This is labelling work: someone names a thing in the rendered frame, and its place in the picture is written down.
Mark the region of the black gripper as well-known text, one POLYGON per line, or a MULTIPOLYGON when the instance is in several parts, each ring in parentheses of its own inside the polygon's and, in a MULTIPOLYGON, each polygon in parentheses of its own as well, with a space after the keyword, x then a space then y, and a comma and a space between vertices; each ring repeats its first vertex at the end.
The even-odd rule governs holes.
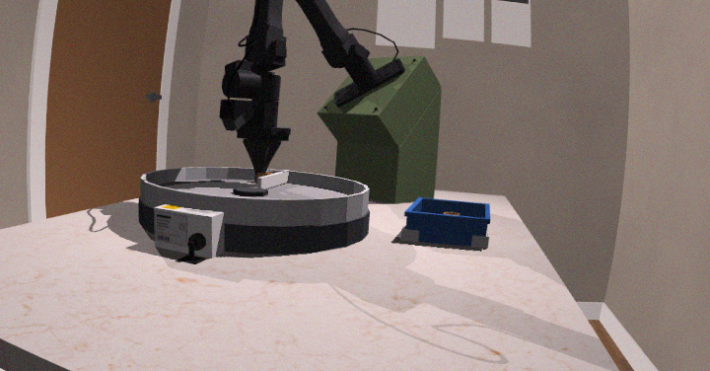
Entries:
POLYGON ((271 159, 281 145, 281 141, 289 141, 291 133, 291 128, 277 127, 279 102, 270 102, 276 103, 274 127, 242 126, 237 130, 237 138, 245 138, 244 145, 256 175, 266 172, 271 159))

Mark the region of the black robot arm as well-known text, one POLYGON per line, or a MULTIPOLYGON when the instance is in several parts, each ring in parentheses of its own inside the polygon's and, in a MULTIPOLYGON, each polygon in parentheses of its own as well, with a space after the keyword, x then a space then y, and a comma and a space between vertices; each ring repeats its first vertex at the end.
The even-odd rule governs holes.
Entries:
MULTIPOLYGON (((375 70, 367 59, 370 51, 343 28, 325 0, 296 1, 317 33, 328 64, 333 68, 345 67, 354 81, 334 93, 338 108, 405 72, 399 58, 375 70)), ((270 101, 279 101, 281 77, 268 71, 286 66, 282 7, 283 0, 258 0, 258 5, 255 0, 249 34, 254 28, 255 14, 256 26, 246 43, 256 37, 258 40, 235 74, 229 98, 267 102, 230 100, 233 105, 229 110, 228 100, 221 100, 220 118, 226 130, 238 130, 242 125, 274 127, 276 103, 270 101)))

